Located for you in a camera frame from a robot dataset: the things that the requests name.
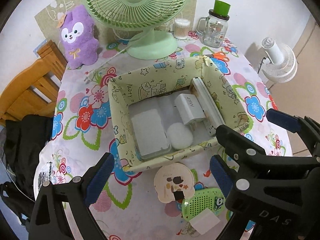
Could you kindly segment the green perforated panda box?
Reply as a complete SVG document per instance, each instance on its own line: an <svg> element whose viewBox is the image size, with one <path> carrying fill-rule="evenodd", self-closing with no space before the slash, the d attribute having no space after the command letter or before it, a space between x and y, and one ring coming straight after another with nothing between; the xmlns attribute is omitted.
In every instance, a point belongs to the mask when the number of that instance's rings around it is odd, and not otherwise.
<svg viewBox="0 0 320 240"><path fill-rule="evenodd" d="M205 209L209 209L214 215L219 216L225 209L225 201L222 191L218 188L197 190L191 198L183 200L182 216L186 221L189 221Z"/></svg>

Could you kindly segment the white power strip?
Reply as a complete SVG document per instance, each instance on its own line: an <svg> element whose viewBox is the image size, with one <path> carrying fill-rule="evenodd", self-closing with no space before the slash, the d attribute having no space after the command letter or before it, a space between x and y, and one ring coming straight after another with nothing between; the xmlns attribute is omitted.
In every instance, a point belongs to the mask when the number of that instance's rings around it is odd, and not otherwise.
<svg viewBox="0 0 320 240"><path fill-rule="evenodd" d="M204 126L211 137L216 134L216 129L225 122L216 106L213 98L211 97L207 87L204 85L200 77L195 77L191 81L191 93L197 97L198 102L203 110L205 119L203 120Z"/></svg>

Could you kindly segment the white round puck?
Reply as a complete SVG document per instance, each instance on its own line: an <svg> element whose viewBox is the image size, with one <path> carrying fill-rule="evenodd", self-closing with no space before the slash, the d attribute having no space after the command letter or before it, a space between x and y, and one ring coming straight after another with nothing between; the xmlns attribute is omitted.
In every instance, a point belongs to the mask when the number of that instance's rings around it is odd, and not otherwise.
<svg viewBox="0 0 320 240"><path fill-rule="evenodd" d="M171 146L176 150L188 148L193 143L193 134L190 129L180 122L169 126L167 136Z"/></svg>

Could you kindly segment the white 45W charger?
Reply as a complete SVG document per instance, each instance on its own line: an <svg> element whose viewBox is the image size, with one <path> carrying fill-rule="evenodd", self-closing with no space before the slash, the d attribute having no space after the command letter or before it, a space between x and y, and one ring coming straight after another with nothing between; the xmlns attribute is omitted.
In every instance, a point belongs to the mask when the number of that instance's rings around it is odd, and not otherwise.
<svg viewBox="0 0 320 240"><path fill-rule="evenodd" d="M175 106L179 112L182 122L192 131L197 129L197 123L202 122L206 116L194 94L179 94L175 99Z"/></svg>

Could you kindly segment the clear rectangular plastic case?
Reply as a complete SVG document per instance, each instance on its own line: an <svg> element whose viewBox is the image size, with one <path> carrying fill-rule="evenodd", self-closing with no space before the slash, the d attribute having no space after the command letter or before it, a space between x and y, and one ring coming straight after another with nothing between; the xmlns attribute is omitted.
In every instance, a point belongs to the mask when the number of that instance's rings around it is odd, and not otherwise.
<svg viewBox="0 0 320 240"><path fill-rule="evenodd" d="M138 113L131 121L142 160L154 159L171 151L171 144L157 109Z"/></svg>

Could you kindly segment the white printed t-shirt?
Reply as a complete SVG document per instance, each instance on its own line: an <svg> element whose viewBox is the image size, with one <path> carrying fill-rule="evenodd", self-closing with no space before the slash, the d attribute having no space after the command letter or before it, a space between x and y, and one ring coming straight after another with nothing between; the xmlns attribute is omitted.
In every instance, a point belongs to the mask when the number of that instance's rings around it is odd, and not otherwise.
<svg viewBox="0 0 320 240"><path fill-rule="evenodd" d="M45 181L52 180L53 167L54 167L52 154L53 154L52 144L51 142L49 142L39 154L39 163L35 171L34 182L33 182L35 199L39 194L42 184Z"/></svg>

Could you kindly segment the floral tablecloth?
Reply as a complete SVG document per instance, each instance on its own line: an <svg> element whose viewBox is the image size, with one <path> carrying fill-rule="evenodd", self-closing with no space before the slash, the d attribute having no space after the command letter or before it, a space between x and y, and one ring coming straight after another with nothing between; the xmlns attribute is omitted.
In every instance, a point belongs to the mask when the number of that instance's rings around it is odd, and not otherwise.
<svg viewBox="0 0 320 240"><path fill-rule="evenodd" d="M115 129L108 100L108 82L131 70L190 56L221 51L229 62L213 61L230 85L228 94L238 98L249 118L244 136L263 147L269 155L291 156L287 132L267 121L264 112L276 104L261 78L245 56L230 41L214 49L201 43L195 32L178 43L171 55L153 61L140 61L127 55L127 41L104 45L93 66L65 71L57 97L53 121L52 149L55 184L81 176L105 152L114 155L114 171L96 203L90 209L108 239L215 239L231 213L223 211L220 223L208 233L199 234L185 221L181 205L161 203L153 185L155 170L124 172L120 165Z"/></svg>

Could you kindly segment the black clothing pile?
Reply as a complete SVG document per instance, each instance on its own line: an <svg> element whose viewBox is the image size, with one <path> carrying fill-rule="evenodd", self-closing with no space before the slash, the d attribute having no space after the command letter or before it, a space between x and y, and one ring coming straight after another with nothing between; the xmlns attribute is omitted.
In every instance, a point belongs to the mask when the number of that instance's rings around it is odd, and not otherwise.
<svg viewBox="0 0 320 240"><path fill-rule="evenodd" d="M26 115L21 121L7 120L5 129L4 156L15 179L1 184L1 199L20 219L29 219L35 204L33 182L39 154L51 140L53 118Z"/></svg>

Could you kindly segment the wooden chair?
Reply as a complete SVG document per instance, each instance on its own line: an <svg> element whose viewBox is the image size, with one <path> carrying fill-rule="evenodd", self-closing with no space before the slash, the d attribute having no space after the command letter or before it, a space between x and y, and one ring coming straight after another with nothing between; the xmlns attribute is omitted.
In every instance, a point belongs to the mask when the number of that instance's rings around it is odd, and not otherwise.
<svg viewBox="0 0 320 240"><path fill-rule="evenodd" d="M62 80L67 61L51 40L37 52L40 58L13 78L1 94L2 126L7 120L20 121L29 114L54 115L59 89L49 74Z"/></svg>

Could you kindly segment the glass mason jar mug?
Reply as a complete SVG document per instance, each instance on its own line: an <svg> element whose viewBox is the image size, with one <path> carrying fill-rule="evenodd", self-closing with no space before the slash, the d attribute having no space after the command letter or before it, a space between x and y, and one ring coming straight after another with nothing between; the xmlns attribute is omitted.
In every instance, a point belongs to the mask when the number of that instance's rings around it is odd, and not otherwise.
<svg viewBox="0 0 320 240"><path fill-rule="evenodd" d="M215 0L213 9L209 9L208 16L201 17L196 31L202 36L202 43L206 46L219 48L224 41L228 29L229 10L231 5Z"/></svg>

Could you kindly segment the cotton swab jar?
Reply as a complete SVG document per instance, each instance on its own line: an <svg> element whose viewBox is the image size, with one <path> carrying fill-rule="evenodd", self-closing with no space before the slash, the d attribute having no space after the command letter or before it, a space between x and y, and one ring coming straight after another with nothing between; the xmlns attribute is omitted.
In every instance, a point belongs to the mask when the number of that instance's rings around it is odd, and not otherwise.
<svg viewBox="0 0 320 240"><path fill-rule="evenodd" d="M190 21L188 19L174 19L173 35L178 40L185 40L188 37Z"/></svg>

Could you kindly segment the purple plush toy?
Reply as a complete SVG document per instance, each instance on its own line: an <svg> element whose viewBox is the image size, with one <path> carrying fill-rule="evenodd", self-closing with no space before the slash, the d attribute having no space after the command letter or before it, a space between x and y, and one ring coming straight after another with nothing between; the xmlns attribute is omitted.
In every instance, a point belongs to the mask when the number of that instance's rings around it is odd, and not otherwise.
<svg viewBox="0 0 320 240"><path fill-rule="evenodd" d="M57 27L69 68L77 69L96 63L100 44L94 37L94 20L84 5L61 16Z"/></svg>

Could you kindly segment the green desk fan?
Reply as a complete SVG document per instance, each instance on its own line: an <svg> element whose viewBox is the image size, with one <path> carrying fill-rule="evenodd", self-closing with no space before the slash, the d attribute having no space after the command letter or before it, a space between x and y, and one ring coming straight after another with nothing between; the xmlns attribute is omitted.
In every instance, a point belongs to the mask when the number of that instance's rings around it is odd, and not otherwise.
<svg viewBox="0 0 320 240"><path fill-rule="evenodd" d="M113 30L135 31L126 47L136 59L154 60L174 53L177 41L156 28L169 22L188 0L84 0L88 12Z"/></svg>

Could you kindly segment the orange handled scissors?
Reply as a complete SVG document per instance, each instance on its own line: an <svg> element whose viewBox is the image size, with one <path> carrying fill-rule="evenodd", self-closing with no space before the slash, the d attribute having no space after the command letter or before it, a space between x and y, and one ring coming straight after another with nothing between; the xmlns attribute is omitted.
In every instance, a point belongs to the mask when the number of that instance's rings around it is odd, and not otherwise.
<svg viewBox="0 0 320 240"><path fill-rule="evenodd" d="M211 53L211 54L206 54L207 57L212 57L214 59L218 59L224 62L229 62L229 58L226 56L225 53L218 51L215 53Z"/></svg>

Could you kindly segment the beige patterned wall board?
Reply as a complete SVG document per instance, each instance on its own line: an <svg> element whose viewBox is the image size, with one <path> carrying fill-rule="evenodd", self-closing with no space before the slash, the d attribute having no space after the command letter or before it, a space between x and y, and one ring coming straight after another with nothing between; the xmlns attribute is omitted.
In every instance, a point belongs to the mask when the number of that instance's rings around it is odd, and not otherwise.
<svg viewBox="0 0 320 240"><path fill-rule="evenodd" d="M35 16L35 20L44 37L47 40L52 40L55 43L59 43L60 29L57 27L59 18L82 3L83 0L54 0L43 10L41 10ZM178 13L176 18L187 19L190 21L190 25L193 26L195 9L196 0L188 0L187 5L184 6L184 8ZM120 38L122 38L124 41L127 41L138 33L139 31L112 30L99 22L95 23L94 28L94 36L101 44L117 41Z"/></svg>

